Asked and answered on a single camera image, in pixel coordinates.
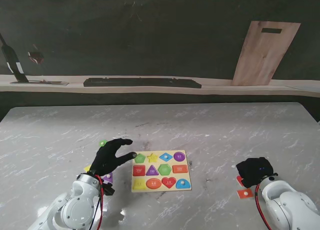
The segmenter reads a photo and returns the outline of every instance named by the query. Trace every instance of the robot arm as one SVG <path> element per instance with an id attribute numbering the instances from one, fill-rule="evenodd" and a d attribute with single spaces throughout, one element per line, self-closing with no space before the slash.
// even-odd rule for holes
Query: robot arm
<path id="1" fill-rule="evenodd" d="M 95 175 L 109 174 L 118 166 L 135 158 L 135 152 L 116 157 L 116 152 L 121 146 L 130 145 L 132 142 L 130 139 L 119 138 L 100 147 L 89 172 L 81 173 L 73 182 L 71 194 L 63 193 L 58 196 L 28 230 L 57 230 L 53 219 L 62 228 L 88 229 L 94 220 L 94 197 L 100 196 L 102 187 L 106 195 L 114 193 L 111 183 L 103 183 L 101 186 Z"/>
<path id="2" fill-rule="evenodd" d="M 63 193 L 58 196 L 28 230 L 57 230 L 53 218 L 62 228 L 88 227 L 95 211 L 93 199 L 99 193 L 99 181 L 88 174 L 80 174 L 72 184 L 71 195 Z"/>
<path id="3" fill-rule="evenodd" d="M 271 229 L 261 211 L 258 189 L 262 191 L 272 222 L 280 230 L 320 229 L 320 216 L 316 205 L 302 192 L 280 180 L 270 162 L 264 158 L 248 158 L 236 165 L 246 188 L 256 185 L 255 203 L 268 229 Z"/>
<path id="4" fill-rule="evenodd" d="M 319 212 L 313 201 L 279 177 L 265 178 L 260 190 L 267 211 L 278 229 L 315 230 L 320 226 Z"/>

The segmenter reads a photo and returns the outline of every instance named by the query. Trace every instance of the red cable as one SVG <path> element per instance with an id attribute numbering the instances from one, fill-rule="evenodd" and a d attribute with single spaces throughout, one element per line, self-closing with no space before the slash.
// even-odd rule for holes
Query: red cable
<path id="1" fill-rule="evenodd" d="M 255 190 L 254 190 L 254 199 L 255 199 L 255 204 L 256 204 L 256 208 L 258 209 L 258 212 L 265 224 L 265 226 L 268 228 L 268 230 L 272 230 L 270 225 L 268 224 L 266 218 L 265 218 L 265 215 L 263 214 L 262 210 L 261 210 L 261 207 L 260 207 L 260 204 L 259 204 L 259 199 L 258 199 L 258 190 L 259 190 L 259 187 L 260 187 L 260 183 L 255 187 Z"/>
<path id="2" fill-rule="evenodd" d="M 96 229 L 96 230 L 99 230 L 100 226 L 101 226 L 101 222 L 102 222 L 102 213 L 103 213 L 103 206 L 104 206 L 104 186 L 103 186 L 101 177 L 99 175 L 95 175 L 95 176 L 99 179 L 99 182 L 100 182 L 100 185 L 101 185 L 101 204 L 100 204 L 100 206 L 101 206 L 101 215 L 100 215 L 98 227 Z"/>

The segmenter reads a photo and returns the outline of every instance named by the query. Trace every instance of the dark wall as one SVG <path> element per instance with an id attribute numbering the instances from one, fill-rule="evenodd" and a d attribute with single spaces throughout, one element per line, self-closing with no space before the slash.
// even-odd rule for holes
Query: dark wall
<path id="1" fill-rule="evenodd" d="M 273 78 L 320 80 L 319 15 L 319 0 L 0 0 L 0 33 L 26 75 L 232 79 L 251 21 L 297 22 Z"/>

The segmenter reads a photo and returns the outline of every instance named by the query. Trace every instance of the marble table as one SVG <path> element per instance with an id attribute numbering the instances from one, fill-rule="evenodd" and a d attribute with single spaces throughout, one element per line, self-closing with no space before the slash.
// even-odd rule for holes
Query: marble table
<path id="1" fill-rule="evenodd" d="M 99 141 L 115 138 L 133 140 L 119 156 L 185 150 L 192 190 L 131 193 L 126 163 L 104 197 L 103 230 L 264 230 L 254 199 L 237 195 L 235 165 L 249 157 L 268 158 L 320 206 L 320 126 L 298 103 L 18 107 L 0 123 L 1 229 L 27 229 L 71 189 Z"/>

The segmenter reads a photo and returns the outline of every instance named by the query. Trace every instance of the green puzzle piece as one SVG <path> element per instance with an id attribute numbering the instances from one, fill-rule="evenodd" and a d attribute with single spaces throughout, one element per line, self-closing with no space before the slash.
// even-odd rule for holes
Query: green puzzle piece
<path id="1" fill-rule="evenodd" d="M 102 140 L 99 142 L 99 146 L 103 147 L 104 145 L 106 145 L 107 142 L 108 142 L 107 140 Z"/>
<path id="2" fill-rule="evenodd" d="M 143 164 L 145 162 L 146 156 L 139 153 L 135 158 L 134 161 L 136 164 Z"/>
<path id="3" fill-rule="evenodd" d="M 161 174 L 161 176 L 168 176 L 171 173 L 171 167 L 169 164 L 160 164 L 158 172 Z"/>

